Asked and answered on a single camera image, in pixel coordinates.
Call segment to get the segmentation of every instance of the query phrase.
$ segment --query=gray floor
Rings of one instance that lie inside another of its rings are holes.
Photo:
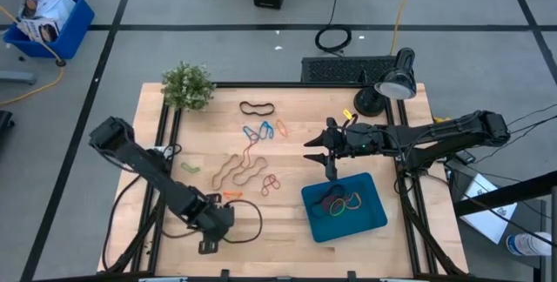
[[[94,24],[112,23],[119,0],[87,1],[97,13]],[[554,0],[527,1],[539,24],[557,24]],[[399,2],[339,0],[335,22],[393,24]],[[0,4],[17,10],[17,0]],[[130,0],[122,24],[326,24],[331,7],[332,0],[285,0],[282,10],[256,8],[252,0]],[[0,16],[0,24],[6,23]],[[408,0],[402,23],[527,25],[517,0]],[[2,280],[21,276],[107,34],[102,30],[88,33],[56,87],[3,107],[14,113],[17,127],[0,150]],[[180,60],[206,64],[215,81],[299,81],[301,58],[323,56],[313,44],[314,36],[315,31],[309,30],[119,31],[104,75],[97,81],[97,96],[35,279],[96,270],[118,172],[87,146],[86,138],[110,115],[132,120],[142,83],[160,81],[161,72]],[[557,50],[557,33],[543,36]],[[392,32],[354,31],[353,37],[346,55],[385,55]],[[335,38],[331,34],[325,40]],[[458,117],[486,109],[512,120],[557,103],[557,86],[530,31],[403,31],[398,46],[416,51],[416,77],[426,84],[435,116]],[[18,56],[17,49],[2,48],[0,70],[33,71],[38,77],[34,87],[56,78],[52,61],[27,58],[19,62]],[[0,84],[0,100],[29,89]],[[557,137],[553,128],[551,123],[538,127],[478,168],[518,179],[554,170],[550,156],[557,152]],[[471,152],[483,156],[490,150]],[[530,269],[506,258],[493,258],[473,240],[465,241],[465,251],[471,272],[479,276],[532,278]]]

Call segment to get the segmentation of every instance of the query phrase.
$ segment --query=black lamp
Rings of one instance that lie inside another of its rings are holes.
[[[403,48],[399,50],[394,60],[394,68],[390,69],[375,84],[375,90],[390,99],[410,99],[416,96],[416,80],[414,79],[414,50]]]
[[[397,53],[394,67],[379,79],[372,87],[368,86],[358,91],[354,97],[354,108],[366,117],[376,117],[385,109],[386,97],[390,99],[410,99],[416,96],[416,80],[412,65],[415,58],[414,51],[403,48]]]

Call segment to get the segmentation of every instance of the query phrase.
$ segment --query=green leaves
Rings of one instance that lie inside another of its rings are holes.
[[[209,76],[205,68],[180,61],[178,67],[163,73],[162,92],[166,103],[174,108],[202,110],[209,104],[216,87]]]

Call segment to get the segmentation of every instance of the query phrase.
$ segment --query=green rubber band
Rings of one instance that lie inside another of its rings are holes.
[[[180,164],[180,167],[182,169],[188,171],[189,173],[198,173],[199,171],[201,171],[201,169],[199,167],[192,168],[187,163]]]
[[[340,200],[340,203],[342,203],[342,209],[338,212],[332,213],[332,208],[334,207],[335,203],[338,202]],[[331,216],[333,217],[337,217],[340,216],[340,214],[342,212],[344,212],[346,209],[346,203],[342,198],[337,198],[335,201],[332,202],[332,204],[329,206],[329,214],[331,214]]]

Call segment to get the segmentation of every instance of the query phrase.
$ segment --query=wooden table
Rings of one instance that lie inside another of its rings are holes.
[[[139,98],[133,127],[136,140],[142,146],[151,146],[155,140],[158,118],[163,102],[160,84],[144,84]],[[186,238],[162,237],[158,253],[157,275],[162,276],[218,276],[229,269],[233,277],[346,277],[355,271],[359,278],[412,277],[407,239],[400,208],[399,195],[393,190],[395,171],[393,159],[383,156],[348,158],[337,161],[340,177],[370,172],[381,203],[386,211],[385,227],[362,232],[325,243],[315,243],[307,223],[300,190],[307,185],[325,182],[325,168],[301,157],[306,153],[324,152],[320,148],[306,148],[303,143],[317,137],[325,129],[325,118],[334,117],[341,124],[345,108],[353,110],[352,99],[356,89],[300,89],[300,88],[217,88],[214,99],[205,112],[184,112],[180,122],[177,143],[184,149],[174,159],[171,177],[186,185],[194,185],[205,193],[214,192],[211,177],[231,154],[241,154],[249,141],[242,132],[248,125],[257,129],[262,121],[275,124],[284,122],[288,137],[275,131],[273,140],[265,140],[252,147],[252,156],[263,156],[268,167],[242,187],[228,178],[221,191],[242,191],[243,198],[260,208],[264,227],[254,242],[230,245],[222,242],[212,255],[199,255],[201,234]],[[252,103],[272,102],[276,112],[268,117],[246,116],[238,108],[240,101]],[[430,124],[432,116],[423,84],[418,95],[405,101],[411,126]],[[393,105],[398,122],[396,104]],[[170,131],[169,114],[166,131]],[[378,117],[360,117],[359,122],[386,124],[386,114]],[[191,174],[180,168],[186,162],[201,168]],[[267,197],[260,193],[262,179],[273,173],[282,184],[271,190]],[[430,173],[444,177],[440,164],[434,164]],[[118,192],[133,178],[123,172]],[[446,185],[430,178],[422,178],[423,196],[429,226],[446,254],[462,270],[467,271],[460,241],[459,229],[453,213],[453,204]],[[108,248],[111,264],[129,244],[138,228],[139,214],[144,200],[145,181],[127,193],[116,210]],[[258,229],[257,213],[247,205],[235,205],[236,224],[227,234],[229,239],[252,237]],[[171,234],[186,232],[185,225],[167,212],[164,229]],[[416,233],[421,271],[427,272],[423,241]],[[142,268],[146,268],[150,240],[145,242]]]

